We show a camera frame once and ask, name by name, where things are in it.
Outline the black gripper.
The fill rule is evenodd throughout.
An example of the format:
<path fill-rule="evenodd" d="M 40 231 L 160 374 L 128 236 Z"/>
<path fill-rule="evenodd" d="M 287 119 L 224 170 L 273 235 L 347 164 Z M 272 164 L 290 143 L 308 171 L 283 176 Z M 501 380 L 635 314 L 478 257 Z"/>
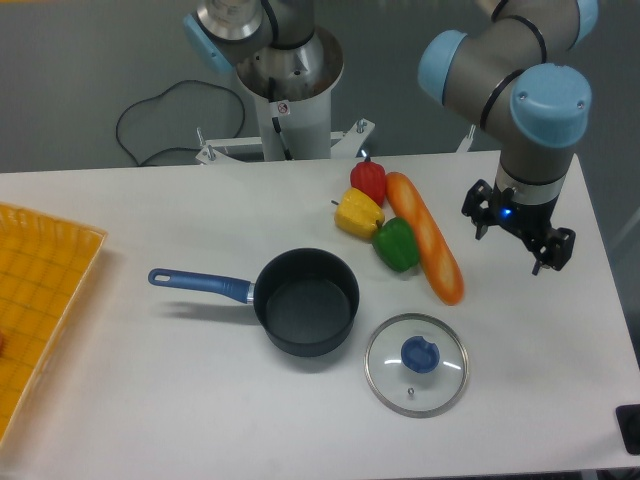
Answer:
<path fill-rule="evenodd" d="M 561 271 L 572 257 L 576 233 L 568 228 L 555 229 L 551 216 L 557 197 L 542 203 L 520 203 L 513 187 L 491 187 L 478 180 L 466 193 L 461 213 L 475 227 L 475 239 L 481 240 L 492 226 L 498 226 L 523 242 L 535 257 L 532 274 L 542 269 Z"/>

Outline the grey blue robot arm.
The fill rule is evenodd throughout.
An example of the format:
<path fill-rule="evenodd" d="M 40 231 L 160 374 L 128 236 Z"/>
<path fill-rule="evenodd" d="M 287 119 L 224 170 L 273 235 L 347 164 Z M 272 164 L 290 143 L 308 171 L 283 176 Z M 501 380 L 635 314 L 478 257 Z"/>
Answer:
<path fill-rule="evenodd" d="M 592 102 L 586 78 L 554 58 L 597 18 L 594 1 L 498 1 L 482 35 L 442 32 L 418 64 L 429 97 L 502 145 L 494 182 L 468 191 L 463 214 L 478 235 L 497 225 L 519 238 L 536 269 L 560 270 L 572 256 L 573 231 L 554 228 L 551 216 Z M 358 151 L 353 134 L 331 138 L 331 92 L 343 52 L 316 24 L 312 2 L 205 1 L 183 26 L 202 60 L 234 72 L 253 97 L 266 160 Z"/>

